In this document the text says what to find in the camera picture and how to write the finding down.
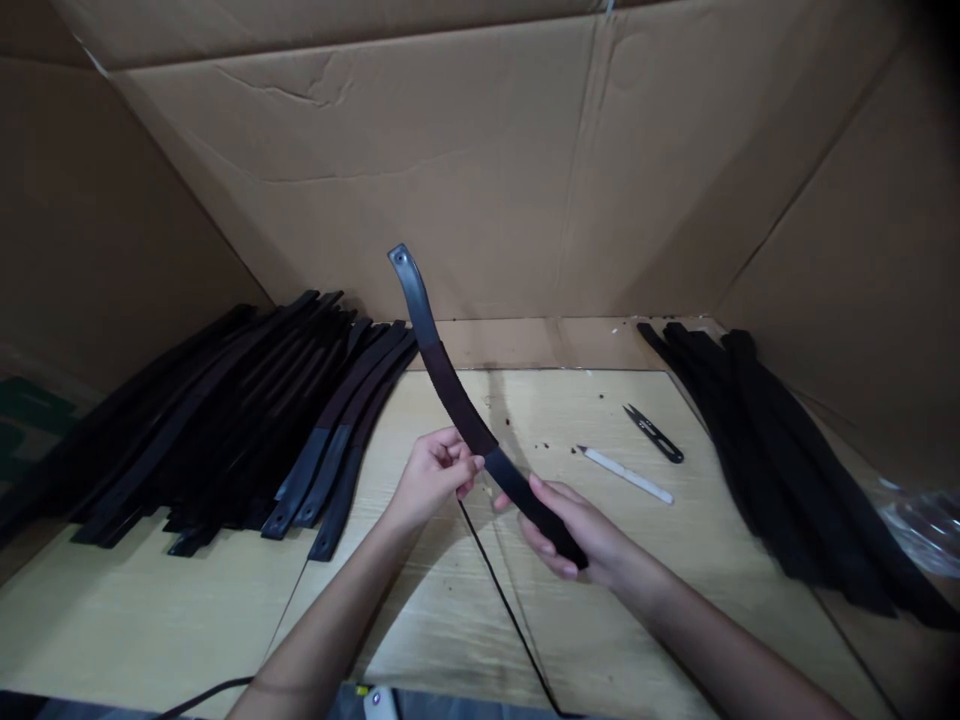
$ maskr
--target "black cable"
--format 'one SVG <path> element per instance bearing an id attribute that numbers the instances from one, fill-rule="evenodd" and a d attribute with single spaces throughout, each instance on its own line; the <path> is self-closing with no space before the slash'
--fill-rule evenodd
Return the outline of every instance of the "black cable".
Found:
<path id="1" fill-rule="evenodd" d="M 162 715 L 157 715 L 153 720 L 173 720 L 173 718 L 178 718 L 183 713 L 185 713 L 190 708 L 194 708 L 204 700 L 209 700 L 214 695 L 222 693 L 224 690 L 229 690 L 232 687 L 240 687 L 241 685 L 249 685 L 253 682 L 253 675 L 245 678 L 236 678 L 234 680 L 227 680 L 226 682 L 220 683 L 219 685 L 214 685 L 212 688 L 206 692 L 202 692 L 196 697 L 192 697 L 186 702 L 182 702 L 177 705 L 175 708 L 170 708 Z"/>
<path id="2" fill-rule="evenodd" d="M 493 578 L 493 584 L 497 586 L 497 592 L 500 593 L 500 599 L 503 601 L 503 606 L 507 609 L 507 614 L 510 616 L 510 621 L 513 623 L 513 627 L 517 631 L 517 635 L 520 637 L 520 642 L 523 643 L 523 649 L 527 651 L 527 657 L 530 658 L 530 664 L 533 665 L 533 671 L 537 674 L 537 680 L 540 681 L 540 687 L 543 688 L 543 693 L 547 696 L 547 701 L 550 703 L 550 707 L 553 708 L 553 711 L 558 717 L 564 718 L 564 720 L 577 720 L 578 718 L 586 717 L 585 715 L 567 713 L 560 709 L 560 706 L 557 704 L 557 699 L 553 696 L 553 691 L 547 684 L 547 679 L 543 676 L 543 673 L 540 672 L 540 666 L 537 665 L 537 661 L 533 657 L 533 652 L 531 652 L 530 646 L 527 644 L 527 638 L 524 637 L 523 631 L 520 629 L 520 623 L 517 622 L 517 616 L 513 614 L 513 608 L 510 607 L 510 603 L 507 601 L 507 596 L 504 594 L 503 588 L 500 587 L 500 581 L 497 580 L 497 574 L 493 571 L 493 565 L 490 563 L 490 558 L 487 557 L 487 551 L 484 550 L 483 543 L 480 542 L 480 536 L 477 535 L 477 531 L 473 527 L 473 522 L 471 522 L 470 516 L 467 514 L 467 509 L 463 506 L 463 501 L 457 498 L 457 504 L 460 505 L 460 512 L 463 513 L 463 519 L 467 521 L 467 525 L 470 527 L 470 532 L 473 535 L 473 539 L 477 543 L 477 548 L 479 548 L 480 554 L 483 556 L 483 561 L 487 564 L 487 570 L 490 571 L 490 577 Z"/>
<path id="3" fill-rule="evenodd" d="M 460 505 L 460 512 L 463 513 L 463 518 L 467 521 L 467 526 L 470 528 L 470 533 L 473 535 L 473 539 L 477 543 L 477 548 L 479 548 L 480 554 L 483 556 L 483 561 L 487 564 L 487 570 L 490 571 L 490 577 L 493 578 L 493 584 L 496 585 L 497 592 L 500 593 L 500 599 L 503 601 L 503 606 L 507 609 L 507 614 L 510 616 L 510 621 L 513 623 L 513 628 L 517 631 L 517 635 L 520 637 L 520 642 L 523 643 L 523 649 L 527 651 L 527 657 L 530 658 L 530 664 L 533 666 L 533 671 L 537 674 L 537 680 L 540 681 L 540 687 L 543 688 L 543 694 L 547 696 L 547 701 L 550 703 L 550 707 L 553 708 L 553 711 L 557 714 L 557 717 L 563 718 L 563 720 L 579 720 L 580 718 L 586 717 L 585 715 L 564 712 L 560 709 L 560 706 L 557 704 L 557 699 L 553 696 L 553 691 L 547 684 L 547 679 L 543 676 L 543 673 L 540 671 L 540 666 L 537 665 L 537 661 L 533 657 L 533 652 L 530 650 L 530 646 L 527 644 L 527 638 L 524 637 L 523 631 L 520 629 L 520 623 L 517 621 L 517 616 L 513 614 L 513 608 L 510 607 L 510 602 L 507 600 L 507 596 L 503 592 L 503 588 L 500 586 L 500 581 L 497 579 L 497 574 L 493 570 L 493 565 L 490 563 L 490 558 L 487 557 L 487 551 L 484 549 L 483 543 L 480 542 L 480 536 L 477 535 L 477 531 L 473 527 L 473 522 L 470 520 L 470 516 L 467 514 L 467 509 L 463 506 L 463 502 L 461 500 L 458 499 L 457 503 Z M 229 690 L 232 687 L 249 685 L 251 682 L 253 682 L 252 675 L 250 677 L 227 680 L 226 682 L 222 682 L 219 685 L 210 688 L 206 692 L 197 695 L 196 697 L 190 698 L 186 702 L 180 703 L 175 708 L 170 708 L 162 715 L 157 715 L 154 720 L 173 720 L 173 718 L 180 717 L 187 710 L 196 707 L 204 700 L 209 700 L 214 695 L 221 693 L 224 690 Z"/>

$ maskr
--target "left hand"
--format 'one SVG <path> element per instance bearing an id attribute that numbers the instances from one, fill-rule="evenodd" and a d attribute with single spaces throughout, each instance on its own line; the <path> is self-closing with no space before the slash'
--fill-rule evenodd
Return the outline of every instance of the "left hand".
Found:
<path id="1" fill-rule="evenodd" d="M 385 516 L 414 529 L 425 524 L 456 492 L 462 500 L 483 470 L 483 456 L 474 455 L 455 427 L 417 438 Z"/>

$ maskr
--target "white chalk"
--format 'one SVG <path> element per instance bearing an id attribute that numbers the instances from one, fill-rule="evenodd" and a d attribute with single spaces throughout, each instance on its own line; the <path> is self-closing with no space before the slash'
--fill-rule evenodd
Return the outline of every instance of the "white chalk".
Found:
<path id="1" fill-rule="evenodd" d="M 633 470 L 627 470 L 627 468 L 618 463 L 616 460 L 611 460 L 606 455 L 598 453 L 593 448 L 584 447 L 583 445 L 578 445 L 577 447 L 580 448 L 580 452 L 593 460 L 600 467 L 609 470 L 614 475 L 622 477 L 628 483 L 636 485 L 641 490 L 646 490 L 648 493 L 657 498 L 657 500 L 661 500 L 667 505 L 673 505 L 673 495 L 668 493 L 663 488 L 658 487 L 655 483 L 650 482 L 645 477 L 637 475 L 635 472 L 633 472 Z"/>

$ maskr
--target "forearm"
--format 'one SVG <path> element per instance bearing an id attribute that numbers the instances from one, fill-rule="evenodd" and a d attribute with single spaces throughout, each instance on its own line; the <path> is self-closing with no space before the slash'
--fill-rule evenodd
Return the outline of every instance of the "forearm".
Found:
<path id="1" fill-rule="evenodd" d="M 377 521 L 234 706 L 230 720 L 325 717 L 415 529 Z"/>
<path id="2" fill-rule="evenodd" d="M 643 550 L 612 588 L 736 718 L 848 718 L 825 692 Z"/>

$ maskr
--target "scissors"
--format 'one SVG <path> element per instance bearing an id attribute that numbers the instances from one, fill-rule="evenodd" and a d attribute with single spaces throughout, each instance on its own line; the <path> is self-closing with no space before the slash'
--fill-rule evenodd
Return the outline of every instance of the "scissors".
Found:
<path id="1" fill-rule="evenodd" d="M 643 434 L 650 438 L 650 442 L 660 448 L 660 452 L 667 456 L 667 460 L 672 463 L 683 462 L 683 453 L 680 452 L 679 448 L 670 442 L 669 438 L 660 432 L 656 425 L 647 420 L 642 412 L 637 410 L 633 405 L 624 405 L 623 411 L 627 413 L 636 426 L 643 431 Z"/>

